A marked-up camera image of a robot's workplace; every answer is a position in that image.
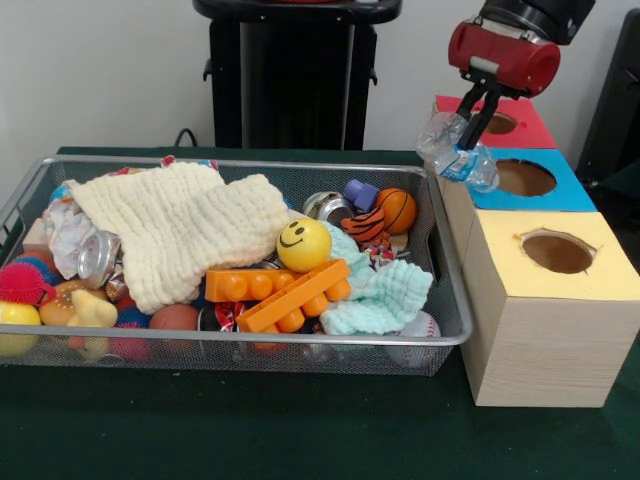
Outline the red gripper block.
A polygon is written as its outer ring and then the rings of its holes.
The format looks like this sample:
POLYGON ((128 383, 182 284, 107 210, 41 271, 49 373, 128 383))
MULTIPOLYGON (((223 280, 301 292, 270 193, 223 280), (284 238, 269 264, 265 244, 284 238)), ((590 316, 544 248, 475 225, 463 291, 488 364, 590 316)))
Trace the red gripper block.
POLYGON ((456 110, 466 121, 458 147, 475 148, 497 109, 500 87, 508 96, 535 97, 555 78, 560 59, 559 47, 532 30, 489 19, 461 22, 450 38, 448 60, 474 85, 456 110), (483 107, 473 114, 482 98, 483 107))

